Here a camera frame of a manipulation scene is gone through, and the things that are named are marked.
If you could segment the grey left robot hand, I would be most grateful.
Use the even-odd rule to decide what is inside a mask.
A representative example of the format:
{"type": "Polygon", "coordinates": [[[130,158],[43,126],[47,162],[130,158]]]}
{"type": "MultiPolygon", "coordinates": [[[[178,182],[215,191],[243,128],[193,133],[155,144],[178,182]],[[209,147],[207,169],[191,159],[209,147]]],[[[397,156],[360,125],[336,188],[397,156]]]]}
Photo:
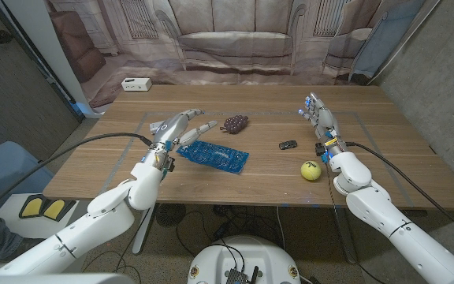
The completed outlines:
{"type": "Polygon", "coordinates": [[[163,144],[166,149],[172,150],[175,145],[188,146],[198,140],[198,138],[217,125],[217,121],[210,121],[198,128],[184,133],[188,123],[198,115],[202,115],[203,110],[190,109],[162,121],[158,126],[153,126],[151,132],[154,134],[153,145],[163,144]]]}

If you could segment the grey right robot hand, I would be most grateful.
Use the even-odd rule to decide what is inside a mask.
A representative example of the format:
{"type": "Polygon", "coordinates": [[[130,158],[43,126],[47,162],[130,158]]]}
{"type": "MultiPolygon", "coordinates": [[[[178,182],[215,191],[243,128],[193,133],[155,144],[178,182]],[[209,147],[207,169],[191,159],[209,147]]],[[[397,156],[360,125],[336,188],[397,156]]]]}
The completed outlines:
{"type": "Polygon", "coordinates": [[[340,134],[336,118],[324,102],[313,92],[305,99],[305,108],[298,114],[308,120],[314,127],[318,139],[332,139],[340,134]]]}

